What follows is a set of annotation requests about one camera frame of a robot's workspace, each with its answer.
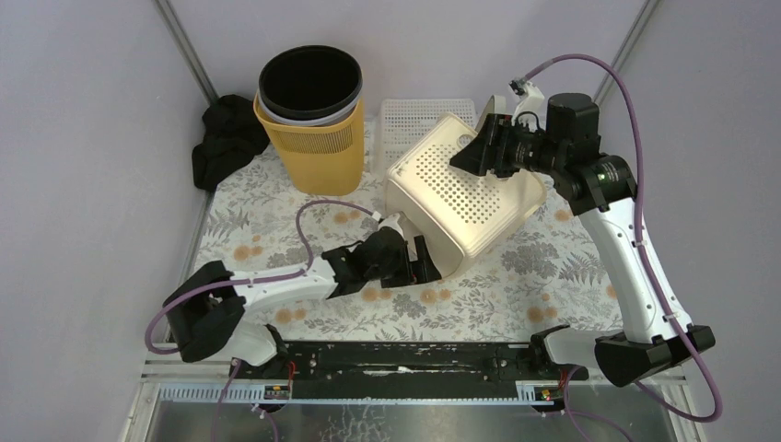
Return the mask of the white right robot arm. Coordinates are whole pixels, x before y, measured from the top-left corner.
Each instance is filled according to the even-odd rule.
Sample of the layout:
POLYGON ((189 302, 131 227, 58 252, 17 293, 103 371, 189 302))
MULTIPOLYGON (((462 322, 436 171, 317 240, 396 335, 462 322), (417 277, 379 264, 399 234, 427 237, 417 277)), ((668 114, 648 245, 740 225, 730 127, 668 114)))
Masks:
POLYGON ((597 368, 624 387, 714 347, 671 292, 636 213, 639 193, 627 162, 600 149, 599 106, 582 93, 560 93, 547 104, 547 123, 530 110, 486 111, 476 136, 450 160, 475 176, 509 178, 521 171, 547 175, 594 242, 622 314, 620 331, 582 331, 567 325, 535 333, 530 371, 550 379, 564 366, 597 368))

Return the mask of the yellow plastic waste bin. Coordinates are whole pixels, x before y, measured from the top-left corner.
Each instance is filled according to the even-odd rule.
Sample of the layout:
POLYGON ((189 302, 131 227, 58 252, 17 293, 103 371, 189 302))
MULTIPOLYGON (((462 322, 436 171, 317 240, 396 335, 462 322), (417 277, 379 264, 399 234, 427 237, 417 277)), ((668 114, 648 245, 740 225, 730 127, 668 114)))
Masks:
POLYGON ((270 138, 293 185, 301 192, 344 196, 357 189, 364 171, 364 103, 329 126, 276 122, 253 99, 256 118, 270 138))

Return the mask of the white mesh plastic basket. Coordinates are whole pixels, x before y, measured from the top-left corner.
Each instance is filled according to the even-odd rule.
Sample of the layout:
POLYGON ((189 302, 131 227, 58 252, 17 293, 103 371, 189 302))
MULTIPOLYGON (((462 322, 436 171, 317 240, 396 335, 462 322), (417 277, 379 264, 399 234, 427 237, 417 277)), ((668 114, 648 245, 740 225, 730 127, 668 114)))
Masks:
POLYGON ((373 126, 370 171, 382 177, 436 124, 444 113, 453 113, 467 125, 476 124, 471 99, 384 99, 373 126))

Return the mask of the black bucket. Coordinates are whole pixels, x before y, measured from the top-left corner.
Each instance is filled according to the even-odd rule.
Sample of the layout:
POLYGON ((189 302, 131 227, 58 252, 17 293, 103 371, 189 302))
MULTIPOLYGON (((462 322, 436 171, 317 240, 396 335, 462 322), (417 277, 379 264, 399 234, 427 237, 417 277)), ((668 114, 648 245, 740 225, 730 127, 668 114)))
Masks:
POLYGON ((300 127, 328 126, 356 107, 363 88, 358 61, 326 45, 277 54, 258 78, 258 105, 273 121, 300 127))

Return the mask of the large cream plastic basket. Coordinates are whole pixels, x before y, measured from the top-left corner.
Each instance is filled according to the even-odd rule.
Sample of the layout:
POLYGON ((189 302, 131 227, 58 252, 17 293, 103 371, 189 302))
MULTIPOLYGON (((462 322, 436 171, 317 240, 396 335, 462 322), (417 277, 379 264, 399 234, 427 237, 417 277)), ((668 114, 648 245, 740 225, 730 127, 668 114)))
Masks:
POLYGON ((493 247, 516 233, 545 202, 542 180, 521 171, 509 179, 473 176, 449 160, 475 137, 453 113, 437 124, 384 173, 388 213, 402 213, 404 235, 425 237, 442 279, 466 272, 493 247))

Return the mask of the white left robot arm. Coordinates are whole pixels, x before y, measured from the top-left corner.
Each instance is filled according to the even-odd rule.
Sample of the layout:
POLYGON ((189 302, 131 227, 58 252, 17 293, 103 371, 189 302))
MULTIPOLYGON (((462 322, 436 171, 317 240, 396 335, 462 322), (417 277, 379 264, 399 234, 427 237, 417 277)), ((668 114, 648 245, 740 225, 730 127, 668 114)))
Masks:
POLYGON ((176 344, 172 351, 185 363, 218 355, 237 358, 263 378, 275 378, 285 369, 284 342, 271 326, 242 324, 246 314, 352 295, 374 281, 393 288, 440 280, 425 239, 415 237, 414 248, 412 259, 402 234, 381 227, 364 240, 321 253, 309 264, 237 272, 221 261, 209 262, 163 303, 160 316, 176 344))

